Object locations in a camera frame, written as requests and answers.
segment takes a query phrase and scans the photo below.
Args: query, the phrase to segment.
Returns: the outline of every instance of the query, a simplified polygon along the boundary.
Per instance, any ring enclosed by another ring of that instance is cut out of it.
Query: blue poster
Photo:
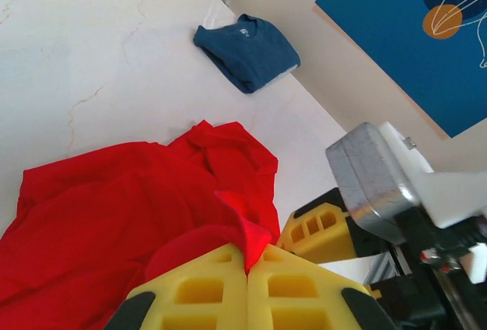
[[[487,0],[316,3],[450,137],[487,118]]]

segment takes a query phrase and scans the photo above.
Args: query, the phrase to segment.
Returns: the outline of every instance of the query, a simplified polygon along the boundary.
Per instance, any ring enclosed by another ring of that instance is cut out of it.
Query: blue t-shirt
[[[194,43],[244,93],[253,93],[301,64],[299,55],[270,22],[242,14],[217,30],[199,26]]]

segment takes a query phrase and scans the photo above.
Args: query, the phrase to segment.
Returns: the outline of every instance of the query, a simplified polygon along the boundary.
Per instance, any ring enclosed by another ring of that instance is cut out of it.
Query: red fabric fold
[[[238,123],[24,172],[0,240],[0,324],[100,329],[133,288],[225,243],[245,270],[279,237],[277,159]]]

